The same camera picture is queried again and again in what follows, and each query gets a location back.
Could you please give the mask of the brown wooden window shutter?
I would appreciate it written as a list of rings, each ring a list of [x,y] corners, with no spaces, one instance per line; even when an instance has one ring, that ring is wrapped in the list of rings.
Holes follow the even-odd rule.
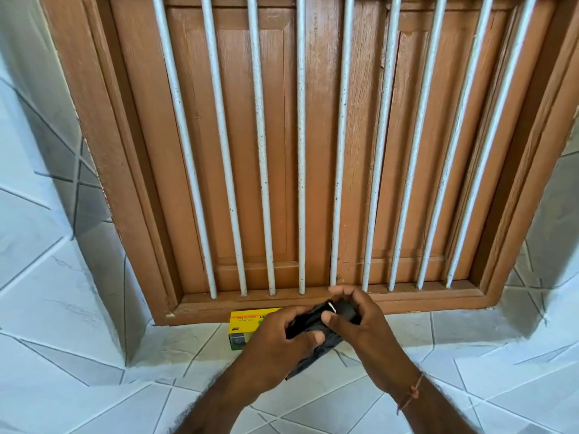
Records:
[[[249,291],[268,289],[248,9],[212,0],[223,107]],[[200,0],[164,0],[217,291],[239,291],[218,114]],[[258,0],[264,130],[276,289],[298,289],[295,0]],[[111,0],[184,293],[208,292],[206,266],[153,0]],[[305,285],[327,286],[343,0],[306,0]]]
[[[343,0],[330,284],[473,271],[557,0]]]

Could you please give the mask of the brown wooden window frame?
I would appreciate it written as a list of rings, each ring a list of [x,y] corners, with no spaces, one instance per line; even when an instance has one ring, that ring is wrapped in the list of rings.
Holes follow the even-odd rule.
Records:
[[[225,6],[246,0],[225,0]],[[226,322],[232,311],[314,306],[327,286],[267,290],[183,292],[117,28],[111,0],[40,0],[83,135],[111,208],[121,242],[158,326]],[[532,71],[529,92],[500,174],[498,193],[473,262],[450,291],[428,283],[370,285],[385,313],[422,313],[494,306],[532,221],[541,193],[562,152],[579,106],[579,0],[557,0]]]

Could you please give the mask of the person's right hand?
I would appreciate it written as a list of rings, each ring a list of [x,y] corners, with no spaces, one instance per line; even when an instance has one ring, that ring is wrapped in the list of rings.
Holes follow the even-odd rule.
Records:
[[[362,317],[359,325],[354,324],[356,336],[344,341],[352,346],[375,386],[382,390],[380,382],[387,376],[418,369],[397,342],[380,306],[367,292],[353,285],[330,286],[328,290],[333,297],[353,303]]]

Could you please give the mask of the person's left forearm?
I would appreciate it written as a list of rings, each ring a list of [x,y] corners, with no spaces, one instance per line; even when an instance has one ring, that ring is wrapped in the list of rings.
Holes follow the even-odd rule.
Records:
[[[234,362],[177,419],[168,434],[230,434],[243,409],[283,380],[271,369]]]

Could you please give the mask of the person's left hand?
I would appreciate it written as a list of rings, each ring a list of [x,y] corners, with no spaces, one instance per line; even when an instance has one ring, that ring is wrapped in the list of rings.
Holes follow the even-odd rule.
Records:
[[[308,306],[290,306],[268,314],[234,362],[271,369],[272,375],[285,380],[298,362],[310,354],[293,351],[289,347],[290,340],[286,339],[289,323],[308,310]]]

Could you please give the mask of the row of white window bars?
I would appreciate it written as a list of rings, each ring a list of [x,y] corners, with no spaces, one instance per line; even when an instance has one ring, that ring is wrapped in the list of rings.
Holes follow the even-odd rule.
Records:
[[[213,16],[213,5],[211,0],[200,0],[203,17],[204,34],[206,35],[208,66],[211,76],[211,84],[214,95],[214,106],[217,120],[218,140],[221,148],[221,158],[223,174],[226,187],[228,211],[232,229],[233,248],[235,252],[236,270],[239,276],[239,289],[242,297],[248,297],[247,276],[242,251],[242,238],[239,225],[239,215],[236,203],[235,180],[233,177],[233,167],[230,157],[228,128],[226,123],[226,113],[223,101],[220,61],[218,56],[217,33]],[[296,7],[296,100],[297,100],[297,196],[298,196],[298,293],[301,296],[306,294],[306,0],[295,0]],[[426,118],[429,96],[431,92],[432,77],[435,69],[439,40],[441,36],[446,4],[448,0],[436,0],[434,16],[432,19],[428,49],[423,69],[422,83],[416,109],[415,128],[413,131],[412,144],[410,147],[407,173],[403,187],[403,197],[400,205],[400,214],[394,241],[393,256],[390,265],[390,276],[387,283],[388,291],[395,290],[397,272],[400,265],[402,251],[402,241],[405,226],[408,218],[410,198],[413,188],[413,181],[416,175],[416,165],[419,156],[419,146],[422,139],[424,121]],[[445,154],[444,165],[438,181],[438,189],[434,204],[432,206],[430,224],[426,233],[426,240],[423,252],[420,256],[420,266],[416,279],[416,289],[424,291],[426,284],[426,273],[431,256],[432,244],[437,232],[439,216],[444,204],[445,192],[453,168],[455,152],[459,142],[461,129],[473,87],[478,61],[482,52],[482,45],[488,27],[490,13],[494,0],[482,0],[476,28],[473,33],[472,45],[468,56],[468,62],[464,78],[462,80],[460,95],[457,102],[456,111],[452,125],[452,132],[448,141]],[[522,4],[522,11],[517,22],[517,27],[512,40],[512,47],[507,57],[496,102],[492,106],[488,131],[485,134],[481,145],[480,157],[473,170],[472,186],[467,192],[464,212],[459,217],[457,237],[451,258],[446,269],[446,275],[442,283],[443,291],[450,291],[453,288],[454,275],[462,254],[467,230],[470,225],[474,204],[477,199],[482,177],[488,161],[489,152],[496,138],[496,132],[501,120],[504,105],[509,94],[511,82],[517,63],[520,58],[522,47],[527,35],[527,31],[532,18],[534,6],[537,0],[525,0]],[[269,190],[269,168],[266,143],[266,123],[264,115],[264,87],[261,60],[261,29],[259,27],[258,0],[246,0],[248,13],[248,34],[250,41],[250,59],[252,83],[255,104],[255,122],[257,130],[257,150],[259,167],[259,188],[262,204],[262,219],[264,227],[264,251],[267,286],[270,296],[278,293],[276,277],[274,275],[273,242],[271,232],[271,193]],[[191,136],[182,90],[179,84],[178,70],[174,56],[174,49],[170,35],[167,10],[164,0],[152,0],[157,30],[160,38],[163,61],[169,81],[172,108],[177,123],[177,133],[179,144],[184,159],[185,176],[190,190],[192,205],[195,211],[195,219],[198,226],[198,238],[200,244],[201,258],[206,270],[208,291],[211,299],[218,296],[218,287],[215,279],[215,267],[213,265],[211,246],[207,233],[206,219],[203,211],[202,197],[199,187],[198,174],[195,166]],[[342,186],[343,186],[343,166],[344,151],[347,135],[347,109],[349,103],[349,85],[351,71],[351,49],[353,35],[355,0],[344,0],[343,12],[343,35],[342,35],[342,59],[340,72],[340,93],[338,104],[338,133],[337,151],[335,167],[334,197],[332,199],[332,230],[331,230],[331,254],[329,269],[329,284],[337,283],[337,260],[339,250],[339,233],[342,207]],[[401,14],[402,0],[391,0],[388,18],[388,28],[386,35],[385,66],[382,75],[382,87],[380,93],[378,130],[376,133],[375,151],[372,163],[371,187],[369,193],[369,207],[366,224],[366,237],[364,247],[364,258],[362,260],[361,287],[363,291],[368,291],[369,279],[371,276],[371,257],[373,250],[373,240],[375,237],[376,217],[378,214],[378,202],[380,193],[380,175],[382,171],[384,153],[386,150],[388,123],[390,118],[390,108],[394,90],[395,63],[398,51],[399,21]]]

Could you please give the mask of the yellow and green cardboard box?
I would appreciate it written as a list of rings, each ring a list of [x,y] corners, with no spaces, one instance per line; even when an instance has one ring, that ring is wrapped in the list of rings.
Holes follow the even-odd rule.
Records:
[[[279,309],[279,307],[275,307],[232,311],[230,314],[228,329],[228,338],[231,350],[242,350],[265,317]]]

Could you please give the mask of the person's right forearm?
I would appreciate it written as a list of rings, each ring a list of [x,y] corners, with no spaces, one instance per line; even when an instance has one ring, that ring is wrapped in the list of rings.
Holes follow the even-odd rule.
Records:
[[[412,434],[478,434],[453,403],[418,369],[397,371],[380,382]]]

